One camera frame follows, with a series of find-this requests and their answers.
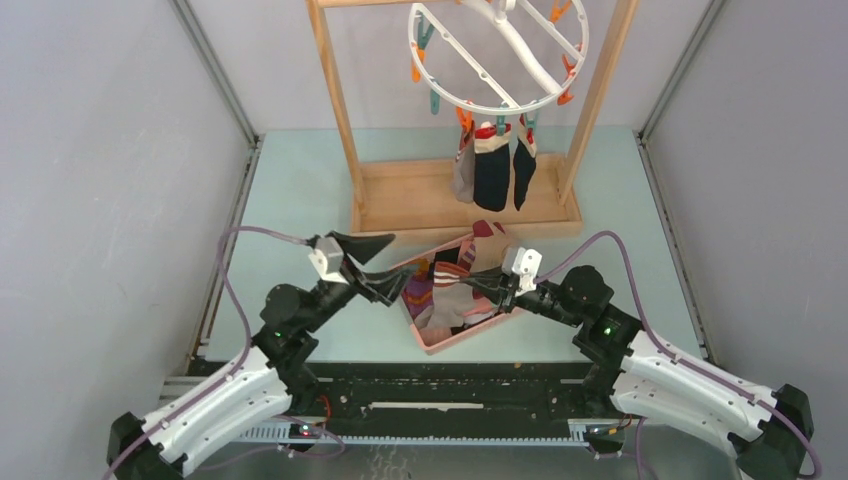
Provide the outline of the purple striped sock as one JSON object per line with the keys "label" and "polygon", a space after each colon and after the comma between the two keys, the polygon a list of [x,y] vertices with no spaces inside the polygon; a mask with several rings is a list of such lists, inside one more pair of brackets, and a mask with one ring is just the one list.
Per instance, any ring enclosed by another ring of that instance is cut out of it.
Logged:
{"label": "purple striped sock", "polygon": [[433,280],[427,274],[417,274],[407,283],[401,299],[410,317],[415,320],[433,305]]}

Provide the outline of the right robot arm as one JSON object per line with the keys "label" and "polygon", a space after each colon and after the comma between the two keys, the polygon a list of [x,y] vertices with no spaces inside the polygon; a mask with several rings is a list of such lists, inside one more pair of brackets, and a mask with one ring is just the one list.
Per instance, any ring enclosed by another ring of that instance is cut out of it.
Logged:
{"label": "right robot arm", "polygon": [[572,341],[597,375],[581,392],[591,416],[618,410],[680,430],[726,453],[746,479],[801,478],[814,432],[807,394],[747,381],[677,349],[614,306],[594,267],[574,267],[561,283],[543,281],[528,292],[498,268],[462,281],[500,310],[576,328]]}

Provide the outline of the orange clothespin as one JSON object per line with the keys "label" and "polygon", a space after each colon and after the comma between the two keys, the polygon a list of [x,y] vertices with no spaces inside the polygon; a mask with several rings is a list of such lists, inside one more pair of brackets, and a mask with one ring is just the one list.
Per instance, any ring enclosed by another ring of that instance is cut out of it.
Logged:
{"label": "orange clothespin", "polygon": [[411,60],[411,78],[414,83],[419,83],[422,80],[422,69],[426,60],[426,50],[422,49],[417,42],[410,44],[412,51]]}
{"label": "orange clothespin", "polygon": [[463,104],[455,108],[458,123],[461,127],[461,131],[463,132],[463,134],[467,134],[469,132],[473,133],[475,130],[473,111],[468,109],[468,106],[471,106],[473,104],[473,101],[465,100]]}

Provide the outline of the teal clothespin holding sock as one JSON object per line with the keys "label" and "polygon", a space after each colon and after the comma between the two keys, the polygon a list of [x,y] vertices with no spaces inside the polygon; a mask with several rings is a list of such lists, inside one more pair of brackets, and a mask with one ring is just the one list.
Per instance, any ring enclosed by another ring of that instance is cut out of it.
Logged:
{"label": "teal clothespin holding sock", "polygon": [[521,115],[522,123],[528,131],[532,131],[536,128],[538,116],[539,113],[537,108],[528,110]]}

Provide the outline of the orange front clothespin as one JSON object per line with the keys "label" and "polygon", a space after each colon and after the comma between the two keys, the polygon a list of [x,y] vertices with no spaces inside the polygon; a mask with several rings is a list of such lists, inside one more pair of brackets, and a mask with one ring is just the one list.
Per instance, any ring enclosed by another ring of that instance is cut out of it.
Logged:
{"label": "orange front clothespin", "polygon": [[463,134],[467,134],[469,132],[473,133],[475,130],[473,111],[468,109],[468,106],[471,106],[473,104],[473,101],[465,100],[463,104],[455,108],[458,123],[461,127],[461,131],[463,132]]}

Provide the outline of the pink plastic basket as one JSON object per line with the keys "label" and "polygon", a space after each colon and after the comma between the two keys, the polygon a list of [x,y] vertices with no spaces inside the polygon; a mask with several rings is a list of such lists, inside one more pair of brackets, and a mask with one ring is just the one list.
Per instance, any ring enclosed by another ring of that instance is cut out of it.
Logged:
{"label": "pink plastic basket", "polygon": [[[416,275],[427,274],[427,276],[433,280],[435,263],[443,261],[457,265],[460,245],[465,240],[468,240],[471,237],[472,227],[470,233],[465,234],[437,248],[426,251],[418,256],[410,258],[404,261],[402,264],[416,264],[419,267]],[[403,304],[401,296],[399,303],[401,305],[404,315],[406,316],[407,323],[409,324],[409,329],[411,330],[415,341],[417,342],[418,346],[429,355],[434,355],[466,339],[469,339],[493,326],[504,322],[509,318],[508,314],[500,313],[497,311],[496,316],[493,316],[490,319],[482,321],[475,325],[464,325],[458,328],[419,330],[415,326],[414,320],[410,317],[410,314],[408,313],[405,305]]]}

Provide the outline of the navy santa sock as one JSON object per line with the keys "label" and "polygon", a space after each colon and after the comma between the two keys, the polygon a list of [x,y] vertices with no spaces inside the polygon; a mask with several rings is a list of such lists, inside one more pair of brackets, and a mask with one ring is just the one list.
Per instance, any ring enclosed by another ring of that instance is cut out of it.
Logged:
{"label": "navy santa sock", "polygon": [[510,185],[510,140],[512,127],[498,127],[484,122],[474,132],[473,201],[482,209],[500,212],[505,209]]}
{"label": "navy santa sock", "polygon": [[537,145],[532,128],[520,124],[518,143],[513,154],[514,207],[520,211],[526,202],[530,182],[535,174]]}

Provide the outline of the white round clip hanger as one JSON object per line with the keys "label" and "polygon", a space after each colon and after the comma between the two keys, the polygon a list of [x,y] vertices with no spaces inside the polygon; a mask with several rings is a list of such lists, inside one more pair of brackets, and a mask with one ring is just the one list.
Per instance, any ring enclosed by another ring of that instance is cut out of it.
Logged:
{"label": "white round clip hanger", "polygon": [[581,1],[459,1],[411,5],[408,49],[426,50],[422,80],[440,110],[465,100],[478,115],[516,116],[565,105],[587,61],[590,28]]}

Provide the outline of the teal left clothespin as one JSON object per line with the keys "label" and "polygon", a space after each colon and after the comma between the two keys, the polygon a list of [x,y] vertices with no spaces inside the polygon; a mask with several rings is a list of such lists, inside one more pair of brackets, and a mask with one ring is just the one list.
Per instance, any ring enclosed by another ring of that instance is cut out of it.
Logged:
{"label": "teal left clothespin", "polygon": [[432,82],[432,88],[430,89],[430,94],[429,94],[430,112],[431,112],[431,114],[432,114],[432,115],[434,115],[434,116],[436,116],[436,115],[438,115],[438,114],[439,114],[439,111],[440,111],[440,104],[441,104],[441,96],[440,96],[440,95],[439,95],[439,93],[438,93],[438,92],[437,92],[437,91],[433,88],[433,86],[434,86],[434,85],[437,85],[437,84],[438,84],[438,82],[437,82],[436,80],[433,80],[433,82]]}

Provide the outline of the wooden hanger stand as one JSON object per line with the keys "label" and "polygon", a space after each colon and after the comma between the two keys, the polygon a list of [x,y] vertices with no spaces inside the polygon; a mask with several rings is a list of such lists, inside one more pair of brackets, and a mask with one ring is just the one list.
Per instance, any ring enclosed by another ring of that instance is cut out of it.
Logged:
{"label": "wooden hanger stand", "polygon": [[[450,159],[359,160],[325,14],[345,5],[343,1],[309,1],[306,7],[352,181],[351,230],[360,235],[396,233],[415,243],[458,237],[486,213],[453,198],[448,187]],[[491,213],[491,218],[526,237],[581,233],[584,219],[574,182],[638,6],[636,1],[615,5],[567,152],[540,154],[526,205],[520,211],[506,207]]]}

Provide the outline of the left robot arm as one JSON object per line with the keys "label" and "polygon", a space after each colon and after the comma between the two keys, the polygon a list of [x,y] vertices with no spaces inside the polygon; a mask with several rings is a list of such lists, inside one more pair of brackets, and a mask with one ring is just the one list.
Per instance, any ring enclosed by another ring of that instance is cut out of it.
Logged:
{"label": "left robot arm", "polygon": [[276,415],[308,414],[320,394],[319,380],[307,365],[318,346],[314,333],[356,297],[393,305],[416,272],[413,266],[362,270],[394,241],[393,234],[272,235],[309,248],[315,286],[272,287],[260,313],[262,328],[245,333],[245,346],[235,358],[157,410],[117,418],[105,478],[184,479],[253,426]]}

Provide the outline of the orange cuffed grey sock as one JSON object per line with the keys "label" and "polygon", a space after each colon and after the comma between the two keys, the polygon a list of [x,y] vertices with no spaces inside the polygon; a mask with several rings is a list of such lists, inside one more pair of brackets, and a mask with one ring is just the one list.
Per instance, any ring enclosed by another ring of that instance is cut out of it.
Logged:
{"label": "orange cuffed grey sock", "polygon": [[473,202],[475,169],[473,139],[473,129],[461,134],[458,151],[453,161],[451,189],[455,198],[463,203]]}

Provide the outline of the beige red striped sock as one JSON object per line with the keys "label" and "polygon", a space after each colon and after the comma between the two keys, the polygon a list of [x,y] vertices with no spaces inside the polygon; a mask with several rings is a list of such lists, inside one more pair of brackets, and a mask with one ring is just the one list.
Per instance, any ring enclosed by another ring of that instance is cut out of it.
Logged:
{"label": "beige red striped sock", "polygon": [[500,268],[507,251],[516,245],[500,222],[478,220],[472,225],[472,237],[460,245],[457,265],[469,272]]}

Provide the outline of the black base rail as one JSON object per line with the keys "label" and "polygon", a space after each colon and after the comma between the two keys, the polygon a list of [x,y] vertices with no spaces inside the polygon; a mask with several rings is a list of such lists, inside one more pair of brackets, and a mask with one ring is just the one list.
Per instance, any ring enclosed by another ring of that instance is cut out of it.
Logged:
{"label": "black base rail", "polygon": [[589,363],[311,362],[288,415],[347,440],[572,440],[580,420],[618,424]]}

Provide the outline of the pink mint sock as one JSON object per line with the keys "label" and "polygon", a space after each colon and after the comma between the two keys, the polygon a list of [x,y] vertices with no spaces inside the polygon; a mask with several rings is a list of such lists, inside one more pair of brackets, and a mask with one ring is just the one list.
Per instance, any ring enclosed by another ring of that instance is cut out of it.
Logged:
{"label": "pink mint sock", "polygon": [[477,303],[471,310],[462,314],[465,325],[475,325],[497,315],[497,308],[490,303]]}

